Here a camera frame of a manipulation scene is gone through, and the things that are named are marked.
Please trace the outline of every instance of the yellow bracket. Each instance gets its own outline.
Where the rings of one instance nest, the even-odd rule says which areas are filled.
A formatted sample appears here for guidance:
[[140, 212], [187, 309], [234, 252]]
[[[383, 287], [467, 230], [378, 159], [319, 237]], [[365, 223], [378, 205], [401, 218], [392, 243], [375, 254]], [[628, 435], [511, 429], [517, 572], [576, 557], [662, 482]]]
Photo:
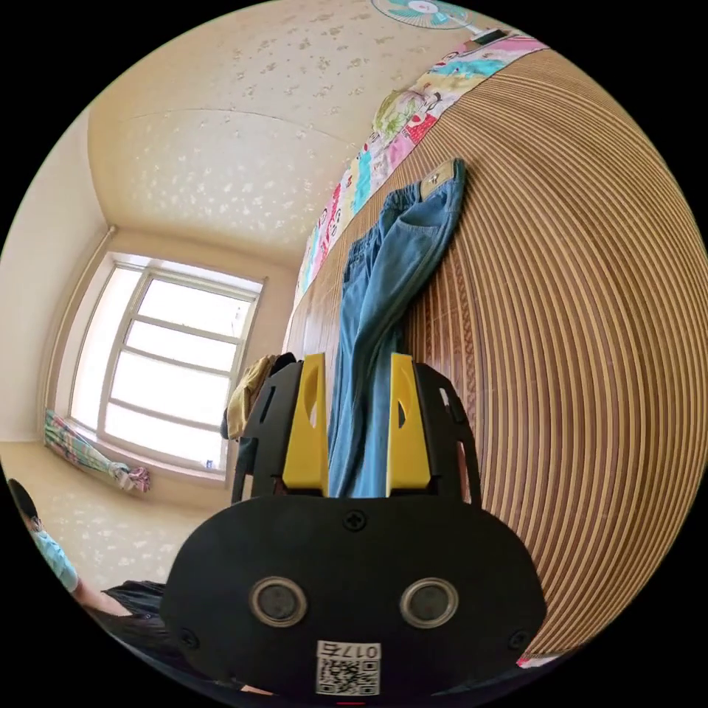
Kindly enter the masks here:
[[306, 356], [302, 364], [282, 480], [287, 489], [318, 490], [327, 496], [324, 353]]
[[[399, 424], [398, 407], [403, 409]], [[391, 356], [391, 398], [389, 407], [389, 453], [386, 496], [393, 490], [425, 490], [430, 484], [428, 449], [415, 385], [413, 359]]]

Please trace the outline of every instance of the jeans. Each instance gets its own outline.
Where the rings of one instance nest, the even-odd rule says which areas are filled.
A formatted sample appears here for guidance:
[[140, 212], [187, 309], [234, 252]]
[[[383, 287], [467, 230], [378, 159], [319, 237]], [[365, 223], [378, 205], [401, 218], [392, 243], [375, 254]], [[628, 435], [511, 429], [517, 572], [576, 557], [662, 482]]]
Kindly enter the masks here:
[[378, 222], [351, 246], [327, 431], [332, 497], [386, 495], [391, 354], [402, 350], [406, 308], [451, 241], [464, 191], [456, 159], [425, 200], [420, 183], [388, 194]]

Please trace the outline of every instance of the screw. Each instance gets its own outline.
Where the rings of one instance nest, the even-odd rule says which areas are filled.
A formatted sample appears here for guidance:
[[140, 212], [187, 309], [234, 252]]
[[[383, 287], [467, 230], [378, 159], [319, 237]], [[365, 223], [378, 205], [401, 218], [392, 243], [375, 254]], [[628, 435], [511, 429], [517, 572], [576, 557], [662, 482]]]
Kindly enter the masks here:
[[180, 630], [179, 641], [182, 642], [187, 649], [199, 649], [199, 640], [190, 629]]
[[520, 630], [511, 636], [509, 640], [509, 649], [523, 649], [529, 643], [529, 633], [525, 630]]
[[343, 523], [347, 531], [361, 531], [367, 525], [367, 515], [363, 511], [350, 511], [344, 516]]

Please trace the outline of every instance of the window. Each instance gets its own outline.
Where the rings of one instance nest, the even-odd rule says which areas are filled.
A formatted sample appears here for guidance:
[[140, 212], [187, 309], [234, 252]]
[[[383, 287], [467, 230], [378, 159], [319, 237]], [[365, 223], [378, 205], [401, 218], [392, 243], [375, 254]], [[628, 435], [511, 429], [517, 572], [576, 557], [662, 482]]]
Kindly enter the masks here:
[[223, 472], [220, 423], [260, 285], [113, 256], [81, 346], [69, 419], [134, 455]]

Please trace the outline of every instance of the electric fan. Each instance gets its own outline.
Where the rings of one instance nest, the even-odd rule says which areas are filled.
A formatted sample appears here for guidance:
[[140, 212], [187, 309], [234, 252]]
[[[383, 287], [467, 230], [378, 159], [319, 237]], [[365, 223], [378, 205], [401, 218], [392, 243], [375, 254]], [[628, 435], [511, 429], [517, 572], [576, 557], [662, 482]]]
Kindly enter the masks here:
[[470, 24], [473, 13], [449, 2], [427, 0], [371, 0], [386, 17], [427, 30], [458, 30], [465, 27], [472, 34], [482, 32]]

